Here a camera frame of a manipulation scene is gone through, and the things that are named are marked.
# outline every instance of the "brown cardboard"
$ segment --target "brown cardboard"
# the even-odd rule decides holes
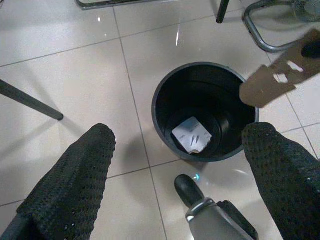
[[[316,40],[320,40],[320,31],[313,29],[270,67],[262,65],[247,82],[240,86],[239,94],[242,102],[249,106],[263,108],[280,96],[295,90],[296,84],[301,84],[320,73],[319,58],[306,58],[301,55],[303,47]],[[303,72],[292,69],[288,65],[289,61],[303,69]],[[278,82],[274,74],[285,74],[288,82]]]

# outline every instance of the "chair leg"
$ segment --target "chair leg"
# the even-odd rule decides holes
[[[227,12],[228,5],[229,5],[229,0],[221,0],[219,11],[216,16],[216,23],[217,24],[223,23],[223,21],[225,19],[226,12]]]
[[[291,48],[295,44],[297,44],[298,40],[281,45],[281,46],[272,46],[272,45],[266,43],[263,40],[262,36],[260,35],[258,29],[256,28],[255,24],[253,23],[253,21],[250,17],[251,11],[257,10],[257,9],[263,8],[263,7],[272,7],[272,6],[278,6],[278,5],[291,5],[291,4],[292,4],[291,1],[261,0],[261,1],[254,3],[254,4],[251,4],[250,6],[248,6],[246,8],[244,15],[243,15],[243,21],[244,21],[246,27],[248,28],[250,34],[252,35],[254,41],[262,50],[264,50],[268,53],[282,52],[282,51],[285,51],[285,50]]]
[[[2,81],[0,79],[0,94],[17,101],[29,108],[37,110],[38,112],[45,114],[53,119],[61,121],[64,115],[61,112],[53,109],[52,107],[38,101],[32,96],[24,93],[23,91],[15,88],[14,86]]]

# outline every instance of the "tile floor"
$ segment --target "tile floor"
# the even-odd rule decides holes
[[[219,3],[165,0],[82,11],[74,0],[4,1],[0,79],[60,110],[65,119],[57,122],[0,95],[0,234],[67,147],[104,123],[117,145],[91,239],[193,239],[187,209],[173,186],[182,173],[200,173],[204,193],[232,201],[261,240],[282,239],[243,152],[222,162],[192,164],[172,154],[153,127],[153,93],[173,69],[208,61],[247,78],[275,59],[255,45],[242,23],[242,2],[231,1],[221,25],[214,17]],[[292,26],[290,19],[279,24],[285,13],[257,14],[261,34],[273,44],[319,28]],[[260,111],[261,121],[316,158],[319,90],[316,76]]]

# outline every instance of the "white paper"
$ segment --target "white paper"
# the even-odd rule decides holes
[[[189,154],[201,153],[212,138],[194,116],[177,126],[172,133]]]

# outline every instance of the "trash can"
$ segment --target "trash can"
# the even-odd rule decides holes
[[[195,62],[169,73],[152,100],[152,120],[163,142],[184,160],[217,162],[242,149],[242,130],[259,121],[259,110],[239,97],[244,78],[230,68],[210,62]],[[200,153],[189,154],[172,131],[195,117],[212,135]]]

